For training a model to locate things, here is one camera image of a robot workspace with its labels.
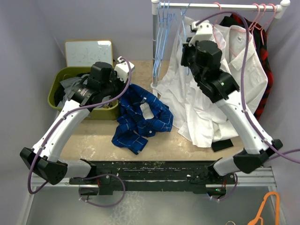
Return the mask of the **light blue wire hanger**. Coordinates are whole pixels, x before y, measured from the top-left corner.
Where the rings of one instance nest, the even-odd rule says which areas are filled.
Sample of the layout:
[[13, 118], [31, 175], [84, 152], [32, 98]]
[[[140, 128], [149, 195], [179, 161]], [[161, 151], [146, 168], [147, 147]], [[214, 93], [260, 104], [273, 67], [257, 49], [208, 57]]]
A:
[[180, 38], [180, 47], [181, 47], [181, 50], [183, 50], [183, 43], [186, 41], [187, 39], [187, 33], [186, 33], [186, 29], [185, 29], [185, 24], [184, 24], [184, 18], [185, 18], [185, 15], [186, 15], [186, 12], [189, 8], [191, 3], [188, 3], [188, 5], [186, 6], [186, 8], [184, 10], [180, 9], [180, 14], [181, 14], [181, 22], [182, 22], [182, 32], [183, 32], [183, 38]]

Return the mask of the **blue plaid shirt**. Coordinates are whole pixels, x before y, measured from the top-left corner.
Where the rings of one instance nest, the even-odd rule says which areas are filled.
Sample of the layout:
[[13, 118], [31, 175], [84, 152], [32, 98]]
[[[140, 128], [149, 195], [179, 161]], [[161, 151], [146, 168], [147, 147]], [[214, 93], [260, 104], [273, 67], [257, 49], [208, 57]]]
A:
[[142, 87], [131, 84], [120, 98], [119, 125], [112, 143], [139, 154], [146, 146], [148, 137], [157, 132], [171, 132], [173, 114], [169, 107]]

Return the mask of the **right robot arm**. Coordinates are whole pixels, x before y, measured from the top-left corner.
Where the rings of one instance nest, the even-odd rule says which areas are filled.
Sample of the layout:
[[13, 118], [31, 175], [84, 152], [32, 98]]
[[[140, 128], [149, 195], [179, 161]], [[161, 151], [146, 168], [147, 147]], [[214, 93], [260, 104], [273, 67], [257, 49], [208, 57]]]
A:
[[183, 44], [181, 65], [190, 69], [199, 89], [226, 115], [244, 145], [241, 152], [209, 166], [209, 180], [220, 183], [230, 173], [253, 172], [283, 144], [267, 133], [260, 138], [255, 131], [263, 129], [248, 107], [242, 105], [240, 87], [233, 76], [221, 70], [222, 51], [218, 45], [210, 40], [192, 44], [191, 40], [189, 37]]

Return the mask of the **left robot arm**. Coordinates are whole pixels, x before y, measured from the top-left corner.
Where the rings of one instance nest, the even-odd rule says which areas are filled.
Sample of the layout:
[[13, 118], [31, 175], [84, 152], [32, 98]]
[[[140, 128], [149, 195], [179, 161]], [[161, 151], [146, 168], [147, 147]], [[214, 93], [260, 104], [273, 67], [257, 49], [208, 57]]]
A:
[[31, 148], [24, 147], [20, 157], [29, 175], [36, 174], [52, 185], [65, 177], [80, 177], [86, 184], [96, 180], [97, 173], [90, 163], [78, 160], [67, 163], [60, 155], [78, 125], [93, 109], [120, 98], [128, 88], [134, 65], [123, 58], [114, 67], [96, 62], [90, 73], [81, 77], [67, 96], [67, 100], [43, 137]]

